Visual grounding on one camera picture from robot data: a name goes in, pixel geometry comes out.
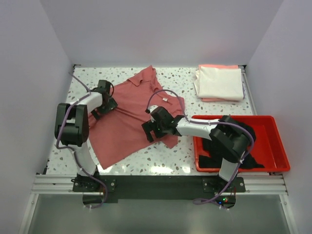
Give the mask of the pink polo shirt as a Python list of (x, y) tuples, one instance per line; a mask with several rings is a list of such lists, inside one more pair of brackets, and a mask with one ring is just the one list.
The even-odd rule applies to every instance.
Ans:
[(150, 120), (146, 106), (163, 106), (172, 116), (182, 114), (184, 98), (162, 91), (156, 70), (149, 66), (115, 86), (117, 108), (99, 119), (89, 115), (89, 141), (103, 169), (151, 145), (142, 124)]

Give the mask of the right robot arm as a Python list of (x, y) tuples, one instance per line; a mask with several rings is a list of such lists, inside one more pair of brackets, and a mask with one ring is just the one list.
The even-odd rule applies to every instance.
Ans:
[(227, 192), (234, 186), (239, 166), (254, 147), (254, 138), (248, 130), (230, 116), (211, 120), (188, 119), (183, 115), (173, 117), (164, 107), (156, 105), (148, 107), (145, 112), (150, 115), (150, 120), (143, 123), (142, 128), (149, 142), (153, 142), (154, 137), (166, 135), (209, 140), (221, 157), (218, 188)]

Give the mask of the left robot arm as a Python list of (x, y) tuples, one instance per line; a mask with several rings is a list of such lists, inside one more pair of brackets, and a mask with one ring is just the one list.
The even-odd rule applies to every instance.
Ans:
[(96, 120), (117, 108), (113, 98), (114, 86), (106, 80), (99, 80), (97, 87), (86, 89), (86, 94), (72, 102), (60, 103), (57, 106), (54, 135), (56, 148), (68, 149), (73, 155), (77, 173), (86, 176), (84, 186), (89, 191), (96, 191), (101, 186), (101, 179), (95, 176), (97, 166), (94, 163), (89, 147), (89, 115)]

